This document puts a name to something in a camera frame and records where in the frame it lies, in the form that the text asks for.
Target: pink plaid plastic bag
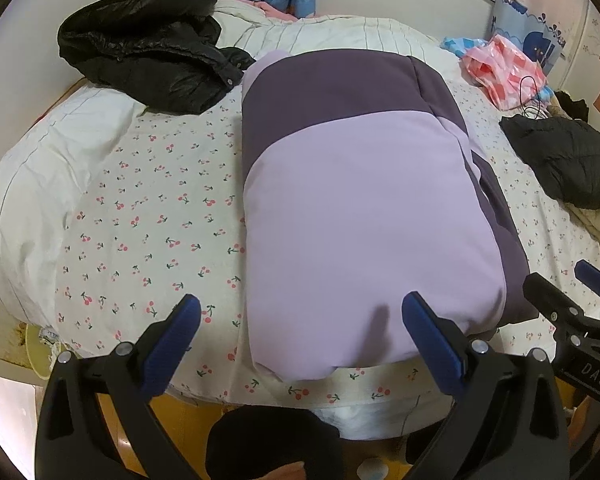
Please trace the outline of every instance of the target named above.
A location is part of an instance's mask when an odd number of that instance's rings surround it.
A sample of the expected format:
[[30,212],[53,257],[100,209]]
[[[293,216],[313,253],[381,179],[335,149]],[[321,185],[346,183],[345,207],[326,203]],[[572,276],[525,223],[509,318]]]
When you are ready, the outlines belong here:
[[462,57],[462,63],[467,72],[487,89],[499,110],[511,110],[525,104],[546,85],[538,63],[531,61],[502,36],[495,36],[486,46],[470,48]]

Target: yellow floor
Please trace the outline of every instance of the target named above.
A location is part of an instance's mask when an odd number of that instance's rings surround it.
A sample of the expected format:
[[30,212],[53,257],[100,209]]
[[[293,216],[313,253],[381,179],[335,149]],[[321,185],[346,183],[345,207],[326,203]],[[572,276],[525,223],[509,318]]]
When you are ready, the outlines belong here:
[[[574,388],[558,380],[558,389],[563,403],[567,407],[572,406]],[[142,466],[138,462],[126,435],[120,426],[120,422],[113,409],[109,396],[100,396],[100,405],[105,415],[109,431],[116,442],[120,456],[127,468],[144,474]],[[193,466],[193,468],[208,480],[205,471],[204,450],[206,448],[206,437],[209,430],[222,416],[222,406],[219,404],[201,403],[199,406],[186,404],[174,397],[163,395],[152,400],[151,407],[162,423],[182,455]],[[357,479],[356,469],[360,463],[371,456],[382,455],[378,443],[346,442],[345,464],[347,468],[347,480]],[[387,480],[401,480],[409,470],[396,462],[389,462],[389,476]]]

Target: black puffer jacket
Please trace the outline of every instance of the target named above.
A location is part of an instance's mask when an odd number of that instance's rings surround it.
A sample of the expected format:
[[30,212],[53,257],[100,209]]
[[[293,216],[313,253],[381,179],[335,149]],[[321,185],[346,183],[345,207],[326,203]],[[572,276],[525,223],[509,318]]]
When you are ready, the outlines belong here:
[[217,0],[101,0],[60,27],[60,56],[91,82],[152,108],[200,114],[242,79],[254,60],[216,48]]
[[551,198],[600,209],[600,133],[583,121],[521,115],[500,121],[511,146]]

